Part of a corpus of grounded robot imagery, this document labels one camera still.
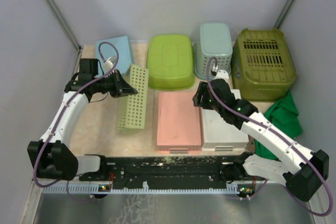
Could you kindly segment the light green perforated basket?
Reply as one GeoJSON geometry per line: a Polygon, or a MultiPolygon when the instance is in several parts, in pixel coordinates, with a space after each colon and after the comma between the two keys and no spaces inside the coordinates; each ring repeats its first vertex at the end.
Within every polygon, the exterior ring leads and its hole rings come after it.
{"type": "Polygon", "coordinates": [[[137,94],[122,97],[120,100],[118,114],[118,130],[120,132],[145,128],[148,80],[148,69],[134,64],[131,65],[126,81],[137,90],[137,94]]]}

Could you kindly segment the pink perforated basket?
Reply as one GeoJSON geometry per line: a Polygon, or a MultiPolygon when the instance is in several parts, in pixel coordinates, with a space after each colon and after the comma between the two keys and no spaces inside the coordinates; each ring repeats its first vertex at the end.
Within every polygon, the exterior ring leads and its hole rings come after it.
{"type": "Polygon", "coordinates": [[[161,92],[158,97],[156,150],[161,153],[196,153],[202,149],[199,108],[194,92],[161,92]]]}

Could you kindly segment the white perforated basket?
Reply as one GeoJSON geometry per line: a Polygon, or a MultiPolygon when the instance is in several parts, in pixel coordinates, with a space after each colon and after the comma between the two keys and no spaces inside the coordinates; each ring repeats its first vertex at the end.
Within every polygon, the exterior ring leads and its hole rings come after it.
{"type": "Polygon", "coordinates": [[[214,110],[200,109],[203,151],[243,151],[249,137],[214,110]]]}

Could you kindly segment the pale blue basket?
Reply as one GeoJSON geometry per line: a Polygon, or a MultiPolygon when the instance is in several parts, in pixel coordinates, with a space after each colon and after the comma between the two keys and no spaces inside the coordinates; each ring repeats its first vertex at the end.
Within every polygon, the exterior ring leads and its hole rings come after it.
{"type": "Polygon", "coordinates": [[[122,75],[127,75],[131,64],[134,64],[132,46],[129,42],[128,36],[96,41],[96,58],[100,61],[102,67],[104,62],[110,57],[115,58],[117,56],[115,49],[110,46],[110,44],[113,44],[119,53],[119,61],[116,65],[116,69],[118,69],[122,75]]]}

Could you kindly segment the lime green plastic tub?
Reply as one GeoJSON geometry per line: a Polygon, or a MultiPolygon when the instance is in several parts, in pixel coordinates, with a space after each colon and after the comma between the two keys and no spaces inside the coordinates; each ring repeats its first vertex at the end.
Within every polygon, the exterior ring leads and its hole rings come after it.
{"type": "Polygon", "coordinates": [[[185,90],[195,82],[194,55],[190,38],[160,34],[150,42],[146,57],[149,87],[154,90],[185,90]]]}

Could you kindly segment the light blue perforated basket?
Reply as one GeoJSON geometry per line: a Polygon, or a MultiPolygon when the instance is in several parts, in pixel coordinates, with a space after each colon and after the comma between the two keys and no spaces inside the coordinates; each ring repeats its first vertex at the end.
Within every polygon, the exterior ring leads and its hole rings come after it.
{"type": "Polygon", "coordinates": [[[217,58],[218,67],[231,72],[233,46],[229,26],[226,23],[202,23],[198,41],[194,44],[194,69],[196,76],[206,79],[206,66],[211,57],[217,58]]]}

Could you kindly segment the olive green large container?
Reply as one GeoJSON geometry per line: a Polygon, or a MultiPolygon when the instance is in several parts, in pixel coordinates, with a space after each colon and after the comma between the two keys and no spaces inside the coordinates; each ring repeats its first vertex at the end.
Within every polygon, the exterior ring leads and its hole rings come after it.
{"type": "Polygon", "coordinates": [[[238,35],[231,59],[233,87],[249,101],[275,102],[296,79],[296,70],[284,33],[244,29],[238,35]]]}

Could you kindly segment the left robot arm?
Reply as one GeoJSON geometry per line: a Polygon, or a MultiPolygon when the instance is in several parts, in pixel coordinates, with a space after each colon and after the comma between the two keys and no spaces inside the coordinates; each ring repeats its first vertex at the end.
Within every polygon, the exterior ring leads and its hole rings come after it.
{"type": "Polygon", "coordinates": [[[109,167],[101,155],[75,156],[69,143],[78,120],[94,94],[113,98],[137,94],[116,69],[119,59],[104,63],[105,73],[99,76],[98,59],[81,59],[79,70],[64,89],[63,100],[52,123],[37,141],[28,144],[27,152],[33,166],[33,179],[73,180],[77,175],[91,173],[98,180],[108,177],[109,167]]]}

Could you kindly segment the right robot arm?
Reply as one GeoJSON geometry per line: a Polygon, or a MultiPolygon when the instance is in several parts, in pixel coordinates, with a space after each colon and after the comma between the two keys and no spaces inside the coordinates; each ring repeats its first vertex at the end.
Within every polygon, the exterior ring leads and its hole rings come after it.
{"type": "Polygon", "coordinates": [[[235,162],[242,180],[263,177],[285,187],[297,199],[308,202],[321,186],[329,192],[329,156],[302,146],[275,127],[252,103],[237,99],[224,79],[200,82],[193,96],[195,107],[216,111],[228,124],[256,139],[276,160],[243,153],[235,162]]]}

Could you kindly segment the brown striped sock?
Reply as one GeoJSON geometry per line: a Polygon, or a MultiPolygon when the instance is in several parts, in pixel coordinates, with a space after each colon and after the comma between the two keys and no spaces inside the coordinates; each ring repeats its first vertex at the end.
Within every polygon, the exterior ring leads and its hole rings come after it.
{"type": "Polygon", "coordinates": [[[255,153],[255,151],[256,151],[255,140],[251,136],[249,136],[248,138],[249,138],[249,142],[246,146],[246,151],[251,152],[251,153],[255,153]]]}

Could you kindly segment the green cloth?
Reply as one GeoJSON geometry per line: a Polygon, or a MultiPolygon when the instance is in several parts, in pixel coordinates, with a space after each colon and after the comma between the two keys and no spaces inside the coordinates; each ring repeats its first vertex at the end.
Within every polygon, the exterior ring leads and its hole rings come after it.
{"type": "Polygon", "coordinates": [[[302,133],[302,127],[298,120],[299,112],[290,91],[283,98],[275,102],[264,113],[264,116],[292,139],[295,139],[302,133]]]}

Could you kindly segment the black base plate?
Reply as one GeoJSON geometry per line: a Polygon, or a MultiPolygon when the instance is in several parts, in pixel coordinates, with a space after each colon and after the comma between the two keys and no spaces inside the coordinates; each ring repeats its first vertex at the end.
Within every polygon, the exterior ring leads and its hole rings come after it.
{"type": "Polygon", "coordinates": [[[196,193],[220,191],[252,195],[263,178],[249,176],[234,164],[236,156],[103,157],[103,169],[79,177],[81,182],[107,181],[112,192],[196,193]]]}

